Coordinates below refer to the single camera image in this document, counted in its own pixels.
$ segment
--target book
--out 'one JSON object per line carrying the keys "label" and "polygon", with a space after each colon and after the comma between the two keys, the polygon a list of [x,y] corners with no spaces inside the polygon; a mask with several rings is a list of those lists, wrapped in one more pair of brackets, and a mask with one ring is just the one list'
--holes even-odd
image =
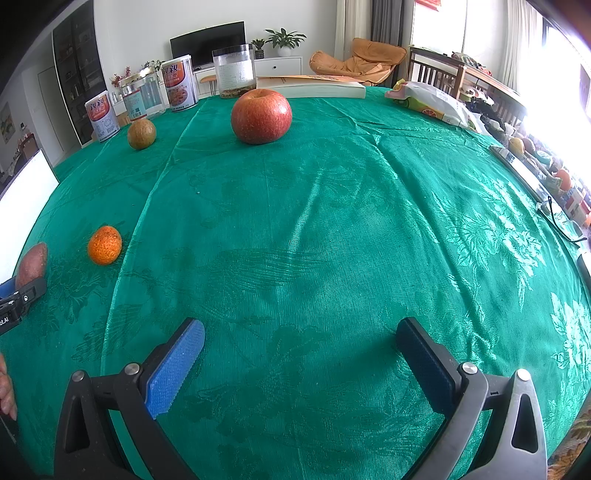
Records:
{"label": "book", "polygon": [[257,77],[256,87],[274,90],[286,98],[365,98],[365,87],[355,79],[333,75]]}

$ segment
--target tin can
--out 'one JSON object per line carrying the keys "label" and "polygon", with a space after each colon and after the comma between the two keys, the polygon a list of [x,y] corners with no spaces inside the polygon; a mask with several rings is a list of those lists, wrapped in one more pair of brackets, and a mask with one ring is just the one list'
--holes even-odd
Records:
{"label": "tin can", "polygon": [[84,104],[92,128],[95,129],[96,137],[101,143],[110,139],[121,129],[108,93],[105,90]]}
{"label": "tin can", "polygon": [[180,112],[197,105],[199,94],[195,87],[191,55],[165,61],[161,69],[170,109]]}

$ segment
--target orange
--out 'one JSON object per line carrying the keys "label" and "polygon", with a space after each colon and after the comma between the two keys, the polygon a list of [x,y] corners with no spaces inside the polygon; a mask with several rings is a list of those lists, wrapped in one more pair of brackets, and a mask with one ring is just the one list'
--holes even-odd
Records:
{"label": "orange", "polygon": [[154,143],[156,139],[156,127],[147,118],[141,118],[131,122],[127,130],[127,142],[136,150],[143,150]]}
{"label": "orange", "polygon": [[568,192],[572,187],[572,182],[570,180],[569,172],[565,169],[561,168],[558,172],[554,174],[555,177],[562,179],[562,183],[560,184],[560,190],[564,190]]}
{"label": "orange", "polygon": [[433,110],[431,110],[430,108],[425,108],[425,110],[423,110],[423,113],[425,115],[434,116],[435,118],[437,118],[437,114]]}
{"label": "orange", "polygon": [[109,226],[100,227],[88,242],[88,256],[98,265],[109,265],[121,253],[121,235]]}

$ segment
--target plastic lid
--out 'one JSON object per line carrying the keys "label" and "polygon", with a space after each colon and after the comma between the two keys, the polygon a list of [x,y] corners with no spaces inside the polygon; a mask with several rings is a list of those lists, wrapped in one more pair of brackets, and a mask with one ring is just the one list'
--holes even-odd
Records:
{"label": "plastic lid", "polygon": [[139,75],[139,73],[133,73],[131,75],[129,75],[128,77],[122,78],[119,81],[119,88],[124,87],[130,83],[134,83],[136,80],[139,80],[141,78],[141,76]]}
{"label": "plastic lid", "polygon": [[233,47],[226,47],[226,48],[219,48],[212,52],[213,57],[220,57],[222,55],[228,55],[229,53],[238,53],[241,51],[249,51],[250,49],[254,50],[254,46],[252,43],[247,43],[245,45],[234,45]]}
{"label": "plastic lid", "polygon": [[146,75],[149,75],[150,73],[155,73],[156,69],[154,67],[146,67],[144,69],[141,69],[138,72],[138,75],[141,77],[145,77]]}
{"label": "plastic lid", "polygon": [[87,102],[85,102],[84,103],[84,106],[86,107],[86,106],[90,105],[92,102],[94,102],[95,100],[99,99],[103,95],[105,95],[107,97],[107,102],[109,102],[109,91],[108,90],[105,90],[104,92],[99,93],[97,96],[95,96],[95,97],[91,98],[90,100],[88,100]]}
{"label": "plastic lid", "polygon": [[172,59],[172,60],[164,61],[160,65],[160,68],[164,68],[164,67],[167,67],[168,65],[172,65],[173,63],[177,63],[178,61],[187,60],[187,59],[191,59],[191,55],[183,55],[182,57],[177,57],[177,58]]}

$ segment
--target metal screw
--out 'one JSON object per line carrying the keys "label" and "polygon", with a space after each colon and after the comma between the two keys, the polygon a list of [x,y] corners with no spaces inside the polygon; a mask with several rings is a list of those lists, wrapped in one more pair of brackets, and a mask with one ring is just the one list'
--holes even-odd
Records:
{"label": "metal screw", "polygon": [[517,371],[517,376],[520,380],[523,380],[524,382],[528,382],[531,380],[531,374],[525,368],[520,368]]}
{"label": "metal screw", "polygon": [[79,382],[83,378],[84,378],[84,370],[76,370],[74,373],[72,373],[72,380],[74,382]]}
{"label": "metal screw", "polygon": [[127,364],[125,365],[124,371],[126,375],[135,375],[137,372],[139,372],[139,365],[136,363]]}
{"label": "metal screw", "polygon": [[476,372],[478,372],[478,367],[472,362],[464,362],[462,363],[462,370],[464,370],[464,372],[466,372],[468,375],[474,375]]}

